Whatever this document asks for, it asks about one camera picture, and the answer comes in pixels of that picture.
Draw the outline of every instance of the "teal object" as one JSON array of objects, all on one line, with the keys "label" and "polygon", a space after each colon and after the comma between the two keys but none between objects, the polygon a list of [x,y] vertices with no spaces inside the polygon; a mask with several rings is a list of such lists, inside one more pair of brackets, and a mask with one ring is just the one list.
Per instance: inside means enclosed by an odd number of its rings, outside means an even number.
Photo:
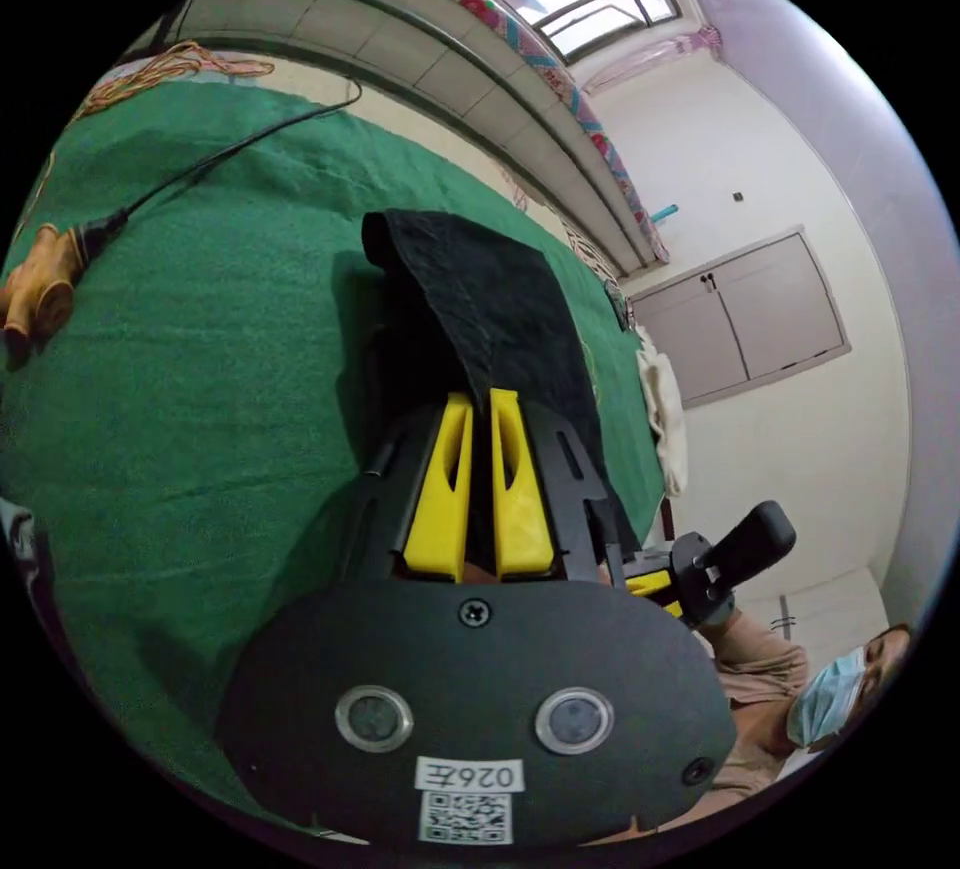
[{"label": "teal object", "polygon": [[672,216],[680,207],[679,206],[667,206],[666,209],[661,209],[656,215],[650,217],[650,221],[654,224],[660,222],[661,219],[666,219],[667,216]]}]

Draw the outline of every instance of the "blue face mask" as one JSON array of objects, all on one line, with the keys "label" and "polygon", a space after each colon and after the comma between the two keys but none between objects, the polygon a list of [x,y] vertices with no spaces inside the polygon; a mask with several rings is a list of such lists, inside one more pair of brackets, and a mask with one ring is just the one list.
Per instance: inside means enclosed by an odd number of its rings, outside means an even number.
[{"label": "blue face mask", "polygon": [[853,712],[865,671],[863,646],[821,669],[790,707],[790,741],[807,748],[840,732]]}]

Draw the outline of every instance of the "black screw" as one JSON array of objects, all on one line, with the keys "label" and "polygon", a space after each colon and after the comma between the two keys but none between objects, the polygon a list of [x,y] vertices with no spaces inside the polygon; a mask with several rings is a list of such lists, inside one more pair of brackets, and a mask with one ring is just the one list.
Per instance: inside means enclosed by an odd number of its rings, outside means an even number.
[{"label": "black screw", "polygon": [[680,778],[683,780],[685,786],[697,786],[703,782],[711,772],[713,772],[713,760],[701,756],[699,759],[694,759],[693,762],[683,770],[683,775]]},{"label": "black screw", "polygon": [[490,607],[482,599],[468,599],[460,606],[460,621],[471,629],[479,629],[490,621]]}]

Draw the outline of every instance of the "serial number label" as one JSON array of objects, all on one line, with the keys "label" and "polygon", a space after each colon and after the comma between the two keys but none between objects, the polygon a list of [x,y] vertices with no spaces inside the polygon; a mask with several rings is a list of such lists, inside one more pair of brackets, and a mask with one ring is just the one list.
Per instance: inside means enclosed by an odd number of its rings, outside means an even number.
[{"label": "serial number label", "polygon": [[418,756],[414,788],[421,792],[523,792],[523,760],[471,762]]}]

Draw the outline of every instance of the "black cable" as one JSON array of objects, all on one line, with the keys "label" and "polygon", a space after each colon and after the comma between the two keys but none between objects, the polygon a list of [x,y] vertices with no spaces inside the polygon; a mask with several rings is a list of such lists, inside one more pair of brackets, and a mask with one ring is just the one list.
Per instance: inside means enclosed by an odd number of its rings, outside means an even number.
[{"label": "black cable", "polygon": [[228,159],[232,159],[235,155],[237,155],[238,152],[241,152],[249,146],[252,146],[255,142],[259,142],[261,139],[265,139],[267,136],[271,136],[275,132],[279,132],[281,129],[286,129],[288,126],[296,125],[298,122],[307,122],[310,119],[320,119],[324,116],[333,115],[335,112],[341,112],[344,109],[352,106],[363,95],[363,86],[358,80],[350,76],[347,77],[347,81],[352,82],[357,87],[357,94],[350,99],[346,99],[343,102],[338,102],[332,106],[317,106],[307,112],[301,113],[298,116],[293,116],[289,119],[281,119],[279,122],[271,123],[269,126],[254,132],[245,139],[241,139],[239,142],[235,142],[223,149],[218,149],[216,152],[205,156],[203,159],[193,163],[186,169],[182,169],[180,172],[176,173],[176,175],[171,176],[169,179],[165,179],[162,183],[160,183],[160,185],[142,195],[135,202],[118,209],[112,215],[109,215],[104,219],[94,219],[90,222],[84,223],[82,226],[76,227],[74,229],[74,236],[77,240],[77,245],[80,250],[80,256],[83,259],[84,267],[89,266],[91,261],[95,259],[103,251],[107,244],[116,237],[120,230],[126,225],[130,216],[140,209],[141,206],[144,206],[151,199],[158,196],[165,189],[169,189],[174,183],[180,182],[189,176],[194,176],[195,178],[191,184],[195,185],[200,179],[207,176],[221,163],[226,162]]}]

